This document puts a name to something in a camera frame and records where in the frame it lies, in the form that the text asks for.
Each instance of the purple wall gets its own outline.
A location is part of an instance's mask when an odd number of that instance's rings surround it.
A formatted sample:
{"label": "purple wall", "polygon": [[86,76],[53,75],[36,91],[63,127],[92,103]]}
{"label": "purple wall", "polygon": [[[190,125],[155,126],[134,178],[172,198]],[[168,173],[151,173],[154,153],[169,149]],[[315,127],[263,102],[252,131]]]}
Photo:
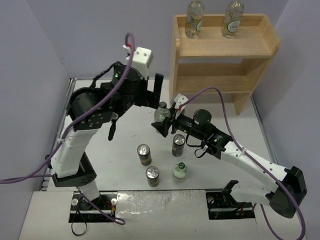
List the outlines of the purple wall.
{"label": "purple wall", "polygon": [[254,93],[280,164],[304,172],[302,203],[307,239],[318,240],[320,136],[320,32],[318,0],[290,0],[276,24],[280,51]]}
{"label": "purple wall", "polygon": [[[51,151],[69,85],[25,0],[0,1],[0,179],[35,170]],[[0,185],[0,239],[20,235],[41,179]]]}
{"label": "purple wall", "polygon": [[[221,14],[231,0],[202,0]],[[153,51],[150,75],[169,76],[172,24],[191,0],[27,0],[70,77],[93,77],[117,60],[127,32]],[[246,13],[266,13],[273,24],[288,0],[244,0]]]}

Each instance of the bottle cap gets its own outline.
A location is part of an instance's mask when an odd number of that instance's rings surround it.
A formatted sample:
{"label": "bottle cap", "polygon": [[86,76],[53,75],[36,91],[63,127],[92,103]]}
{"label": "bottle cap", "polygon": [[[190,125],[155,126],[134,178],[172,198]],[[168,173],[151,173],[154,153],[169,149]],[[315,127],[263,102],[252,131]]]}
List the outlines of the bottle cap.
{"label": "bottle cap", "polygon": [[162,109],[167,108],[166,102],[165,102],[165,101],[160,102],[160,103],[159,103],[159,107],[162,108]]}
{"label": "bottle cap", "polygon": [[186,167],[186,165],[183,163],[183,162],[180,162],[179,164],[178,164],[178,168],[179,169],[184,169]]}

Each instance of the can lid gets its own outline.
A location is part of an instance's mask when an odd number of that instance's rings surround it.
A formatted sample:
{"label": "can lid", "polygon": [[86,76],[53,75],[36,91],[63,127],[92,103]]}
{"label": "can lid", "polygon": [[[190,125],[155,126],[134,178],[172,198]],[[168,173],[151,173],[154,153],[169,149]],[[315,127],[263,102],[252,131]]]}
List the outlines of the can lid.
{"label": "can lid", "polygon": [[141,156],[145,156],[150,152],[150,147],[147,144],[141,144],[138,146],[137,153]]}
{"label": "can lid", "polygon": [[148,179],[156,179],[159,176],[159,169],[155,166],[150,166],[145,171],[145,175]]}
{"label": "can lid", "polygon": [[177,145],[183,145],[186,142],[186,139],[183,135],[177,134],[173,137],[173,142]]}
{"label": "can lid", "polygon": [[165,101],[162,101],[159,103],[159,107],[162,109],[165,109],[165,108],[167,108],[167,103]]}
{"label": "can lid", "polygon": [[179,164],[178,164],[178,168],[179,169],[184,169],[186,167],[186,165],[183,163],[183,162],[180,162]]}

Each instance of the white table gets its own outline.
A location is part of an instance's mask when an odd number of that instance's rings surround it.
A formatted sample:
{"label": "white table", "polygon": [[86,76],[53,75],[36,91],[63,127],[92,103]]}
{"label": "white table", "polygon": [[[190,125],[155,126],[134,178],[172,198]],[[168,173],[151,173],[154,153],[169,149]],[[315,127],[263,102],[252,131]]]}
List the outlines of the white table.
{"label": "white table", "polygon": [[[77,81],[75,89],[90,85],[90,81]],[[161,101],[169,103],[169,81],[162,86]],[[207,100],[215,98],[215,103],[192,103],[185,109],[185,115],[192,118],[198,109],[209,110],[212,114],[212,124],[227,133],[223,118],[222,106],[216,94],[207,94]],[[229,95],[225,96],[226,111],[233,134],[237,140],[249,150],[269,160],[268,150],[250,102],[241,116],[237,116]],[[116,126],[114,139],[108,141],[110,123],[106,123],[93,136],[85,152],[96,171],[97,186],[101,191],[147,191],[147,190],[194,190],[194,189],[223,189],[230,180],[242,182],[260,182],[241,169],[220,161],[206,154],[201,159],[194,155],[195,148],[185,146],[181,157],[171,153],[173,135],[166,138],[156,133],[151,126],[154,109],[133,106],[122,116]],[[200,141],[189,138],[191,144]],[[160,184],[152,188],[146,179],[146,166],[140,164],[137,147],[148,144],[151,149],[152,164],[160,170]],[[184,162],[188,167],[187,181],[176,184],[172,178],[175,164]],[[73,190],[75,188],[56,188],[51,180],[48,191]]]}
{"label": "white table", "polygon": [[[75,89],[89,86],[89,81],[77,81]],[[161,100],[169,102],[169,84],[164,81]],[[192,117],[197,109],[207,109],[212,114],[212,124],[227,133],[221,104],[217,95],[207,94],[201,101],[192,103],[185,114]],[[229,124],[238,141],[251,151],[269,159],[264,138],[251,102],[240,116],[236,116],[229,96],[226,96]],[[222,189],[230,180],[261,183],[235,166],[211,155],[201,159],[194,156],[194,149],[185,147],[181,157],[171,154],[172,135],[163,138],[150,126],[154,110],[132,107],[117,124],[114,139],[108,141],[110,124],[105,124],[92,138],[86,153],[97,173],[97,186],[101,191],[118,191],[117,217],[126,220],[125,226],[114,223],[89,223],[82,237],[71,233],[68,223],[70,202],[74,188],[56,188],[50,181],[47,191],[33,194],[25,218],[20,240],[64,239],[215,239],[215,240],[271,240],[260,207],[255,210],[256,219],[209,220],[205,189]],[[198,140],[190,139],[195,144]],[[151,148],[152,165],[160,170],[160,184],[151,188],[147,184],[145,166],[137,156],[139,144]],[[175,183],[172,169],[184,162],[188,179]],[[297,216],[286,219],[269,207],[267,214],[275,230],[285,239],[296,239],[300,224]],[[81,229],[81,223],[75,228]]]}

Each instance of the white bracket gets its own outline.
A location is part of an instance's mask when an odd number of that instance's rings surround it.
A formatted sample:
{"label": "white bracket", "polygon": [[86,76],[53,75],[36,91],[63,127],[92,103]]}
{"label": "white bracket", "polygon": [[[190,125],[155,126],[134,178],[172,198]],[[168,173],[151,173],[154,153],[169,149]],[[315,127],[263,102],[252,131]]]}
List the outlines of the white bracket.
{"label": "white bracket", "polygon": [[180,93],[171,101],[171,105],[175,103],[174,109],[177,109],[175,119],[183,112],[186,106],[180,107],[182,104],[185,104],[188,101],[188,98]]}
{"label": "white bracket", "polygon": [[[130,54],[129,46],[123,45],[122,47],[125,49],[126,53]],[[136,69],[144,79],[147,80],[149,76],[149,67],[154,58],[152,51],[147,48],[137,47],[133,54],[131,67]],[[130,56],[127,56],[125,58],[124,64],[128,64],[129,57]]]}

